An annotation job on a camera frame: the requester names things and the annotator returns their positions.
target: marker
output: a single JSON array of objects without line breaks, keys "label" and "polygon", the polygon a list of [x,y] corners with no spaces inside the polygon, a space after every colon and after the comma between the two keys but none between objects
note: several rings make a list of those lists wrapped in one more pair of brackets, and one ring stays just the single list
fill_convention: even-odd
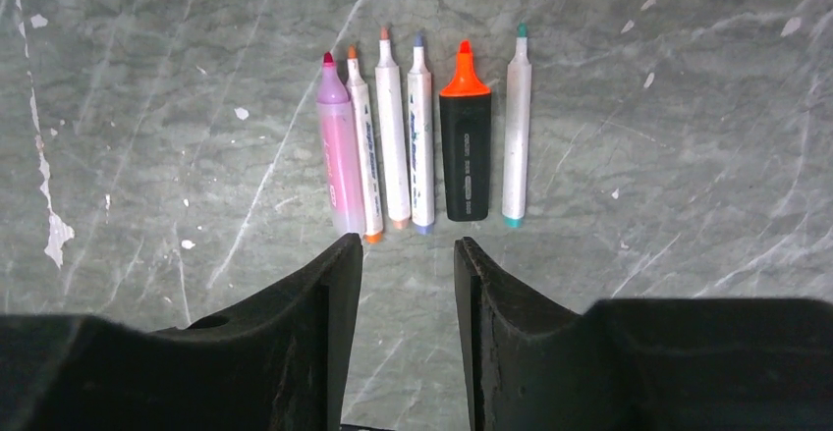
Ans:
[{"label": "marker", "polygon": [[333,55],[329,52],[324,53],[316,101],[333,226],[340,235],[362,234],[364,207],[353,106],[350,104],[350,95],[336,73]]},{"label": "marker", "polygon": [[506,145],[503,162],[503,221],[520,228],[527,210],[527,157],[532,64],[527,57],[527,26],[518,26],[515,57],[506,70]]},{"label": "marker", "polygon": [[414,39],[414,65],[408,72],[411,133],[411,213],[416,230],[430,235],[434,226],[434,126],[431,73],[425,67],[422,35]]},{"label": "marker", "polygon": [[385,166],[385,199],[388,217],[394,228],[408,227],[411,198],[408,194],[408,158],[405,154],[405,125],[402,115],[402,84],[399,66],[391,55],[388,29],[383,27],[376,66],[376,100],[379,106],[379,132]]},{"label": "marker", "polygon": [[382,241],[385,225],[382,198],[379,195],[379,174],[376,168],[376,144],[373,142],[373,119],[370,116],[370,91],[359,73],[356,47],[347,50],[347,91],[356,116],[356,136],[361,169],[361,194],[364,199],[364,238],[371,244]]},{"label": "marker", "polygon": [[445,200],[448,219],[483,220],[489,214],[492,95],[474,73],[468,40],[460,43],[457,71],[440,91]]}]

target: marker cap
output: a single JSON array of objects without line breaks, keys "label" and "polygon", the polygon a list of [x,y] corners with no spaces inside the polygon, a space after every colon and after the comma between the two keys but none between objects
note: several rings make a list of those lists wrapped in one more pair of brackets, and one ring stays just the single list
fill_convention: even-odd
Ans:
[{"label": "marker cap", "polygon": [[440,91],[443,97],[470,97],[486,95],[492,92],[489,86],[482,83],[474,73],[474,54],[468,40],[460,43],[457,53],[457,70],[451,82]]},{"label": "marker cap", "polygon": [[414,228],[416,228],[416,232],[420,235],[430,235],[434,231],[433,225],[428,225],[424,227],[422,225],[417,225],[416,223],[414,223]]},{"label": "marker cap", "polygon": [[509,228],[520,228],[524,224],[524,219],[503,217],[503,223]]},{"label": "marker cap", "polygon": [[406,218],[405,220],[400,220],[400,221],[395,221],[395,220],[392,221],[393,228],[395,228],[397,230],[405,230],[406,228],[408,228],[408,225],[410,223],[411,223],[410,218]]},{"label": "marker cap", "polygon": [[376,244],[382,241],[382,232],[374,233],[373,235],[364,235],[364,239],[370,244]]}]

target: marker barrel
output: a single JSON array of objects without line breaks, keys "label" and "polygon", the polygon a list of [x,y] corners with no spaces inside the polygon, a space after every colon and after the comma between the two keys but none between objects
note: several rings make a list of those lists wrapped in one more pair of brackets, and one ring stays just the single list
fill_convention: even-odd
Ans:
[{"label": "marker barrel", "polygon": [[532,65],[527,39],[517,39],[516,54],[506,74],[506,138],[503,163],[503,216],[509,227],[519,228],[527,207],[529,104]]},{"label": "marker barrel", "polygon": [[474,222],[489,214],[491,94],[440,95],[443,171],[448,218]]},{"label": "marker barrel", "polygon": [[370,92],[367,83],[359,75],[359,60],[347,60],[350,78],[347,90],[356,116],[356,136],[361,170],[361,192],[364,200],[364,235],[370,242],[377,242],[384,231],[379,174],[376,166],[376,144],[373,135],[373,119],[370,114]]},{"label": "marker barrel", "polygon": [[364,233],[361,171],[353,107],[350,102],[319,102],[317,106],[333,226],[341,235]]},{"label": "marker barrel", "polygon": [[408,159],[405,151],[405,124],[402,113],[402,84],[399,67],[390,58],[390,41],[380,42],[380,64],[376,67],[376,100],[379,108],[379,132],[385,170],[385,199],[388,217],[394,227],[405,228],[411,219],[408,187]]},{"label": "marker barrel", "polygon": [[431,73],[424,65],[424,48],[414,48],[408,72],[408,114],[411,134],[411,212],[423,235],[434,225],[434,128],[431,112]]}]

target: teal cap end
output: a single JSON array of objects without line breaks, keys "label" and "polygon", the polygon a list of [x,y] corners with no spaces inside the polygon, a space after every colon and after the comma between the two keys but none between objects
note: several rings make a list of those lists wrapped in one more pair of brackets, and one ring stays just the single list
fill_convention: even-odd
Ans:
[{"label": "teal cap end", "polygon": [[524,223],[524,219],[503,217],[503,223],[505,223],[506,226],[509,228],[520,228],[521,225]]}]

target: orange cap end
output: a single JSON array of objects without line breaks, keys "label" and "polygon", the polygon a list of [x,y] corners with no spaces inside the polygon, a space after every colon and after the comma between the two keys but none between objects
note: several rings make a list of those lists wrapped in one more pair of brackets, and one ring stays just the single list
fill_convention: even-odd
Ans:
[{"label": "orange cap end", "polygon": [[408,224],[410,222],[411,222],[411,219],[408,219],[408,218],[406,218],[405,220],[400,220],[398,222],[394,221],[393,222],[393,228],[395,228],[397,230],[405,230],[406,228],[408,228]]},{"label": "orange cap end", "polygon": [[382,241],[382,232],[375,233],[373,235],[364,235],[364,239],[370,244],[376,244]]},{"label": "orange cap end", "polygon": [[486,95],[492,91],[489,86],[482,83],[474,73],[474,54],[468,40],[460,43],[460,51],[457,53],[457,71],[451,82],[440,91],[443,97],[469,97],[473,95]]}]

